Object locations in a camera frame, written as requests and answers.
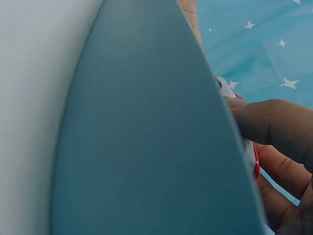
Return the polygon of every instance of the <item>light blue background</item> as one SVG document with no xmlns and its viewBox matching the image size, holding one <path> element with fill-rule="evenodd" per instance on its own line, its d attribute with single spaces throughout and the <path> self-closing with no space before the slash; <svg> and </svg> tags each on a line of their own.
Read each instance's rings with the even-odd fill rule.
<svg viewBox="0 0 313 235">
<path fill-rule="evenodd" d="M 203 48 L 216 75 L 238 82 L 235 91 L 246 100 L 279 98 L 313 108 L 313 0 L 197 2 Z M 248 21 L 252 29 L 245 28 Z M 296 89 L 281 86 L 284 77 L 298 80 Z"/>
</svg>

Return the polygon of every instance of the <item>white object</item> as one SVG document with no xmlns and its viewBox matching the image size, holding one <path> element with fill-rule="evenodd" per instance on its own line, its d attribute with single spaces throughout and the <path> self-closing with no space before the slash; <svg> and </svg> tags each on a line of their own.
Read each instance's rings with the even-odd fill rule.
<svg viewBox="0 0 313 235">
<path fill-rule="evenodd" d="M 224 78 L 217 76 L 216 79 L 223 97 L 238 98 Z M 257 177 L 259 174 L 259 162 L 258 156 L 256 156 L 254 152 L 253 142 L 243 138 L 243 148 L 245 160 L 248 166 L 251 167 L 251 171 Z"/>
<path fill-rule="evenodd" d="M 0 1 L 0 235 L 47 235 L 59 124 L 103 0 Z"/>
</svg>

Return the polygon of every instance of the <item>teal curved surface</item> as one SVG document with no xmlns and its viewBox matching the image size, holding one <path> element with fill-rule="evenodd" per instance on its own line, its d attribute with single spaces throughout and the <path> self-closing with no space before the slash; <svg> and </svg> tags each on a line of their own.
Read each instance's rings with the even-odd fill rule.
<svg viewBox="0 0 313 235">
<path fill-rule="evenodd" d="M 313 1 L 197 0 L 197 4 L 203 48 L 214 74 L 249 101 L 278 98 L 313 108 L 309 30 Z"/>
<path fill-rule="evenodd" d="M 262 235 L 239 143 L 177 3 L 106 0 L 65 109 L 52 234 Z"/>
</svg>

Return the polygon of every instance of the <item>skin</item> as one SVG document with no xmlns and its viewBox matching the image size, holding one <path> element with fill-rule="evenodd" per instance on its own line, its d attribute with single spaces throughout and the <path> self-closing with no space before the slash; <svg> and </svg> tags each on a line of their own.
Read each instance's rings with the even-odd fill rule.
<svg viewBox="0 0 313 235">
<path fill-rule="evenodd" d="M 277 235 L 313 235 L 313 110 L 284 100 L 227 101 L 242 135 L 258 143 L 261 167 L 300 200 L 295 206 L 260 176 L 269 227 Z"/>
<path fill-rule="evenodd" d="M 178 0 L 178 3 L 185 13 L 187 20 L 190 22 L 194 31 L 195 37 L 201 45 L 201 36 L 199 31 L 198 15 L 197 15 L 197 0 Z"/>
</svg>

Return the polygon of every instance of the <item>star print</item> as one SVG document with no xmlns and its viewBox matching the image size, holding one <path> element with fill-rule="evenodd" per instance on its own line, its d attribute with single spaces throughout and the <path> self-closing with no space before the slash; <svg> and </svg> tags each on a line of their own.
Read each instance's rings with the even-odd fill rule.
<svg viewBox="0 0 313 235">
<path fill-rule="evenodd" d="M 283 83 L 282 85 L 280 85 L 281 87 L 290 87 L 290 88 L 296 89 L 295 84 L 296 84 L 299 80 L 290 81 L 290 80 L 287 80 L 287 79 L 284 77 L 284 81 L 285 81 L 285 83 Z"/>
<path fill-rule="evenodd" d="M 232 82 L 232 81 L 230 81 L 230 83 L 229 83 L 229 87 L 231 88 L 231 89 L 235 89 L 235 86 L 238 84 L 238 82 Z"/>
<path fill-rule="evenodd" d="M 301 4 L 301 0 L 293 0 L 294 2 L 296 2 L 297 4 Z"/>
<path fill-rule="evenodd" d="M 281 45 L 282 47 L 285 47 L 286 42 L 284 42 L 283 40 L 280 40 L 279 45 Z"/>
<path fill-rule="evenodd" d="M 250 23 L 250 21 L 248 21 L 248 24 L 245 26 L 245 28 L 252 29 L 253 26 L 255 26 L 255 24 Z"/>
</svg>

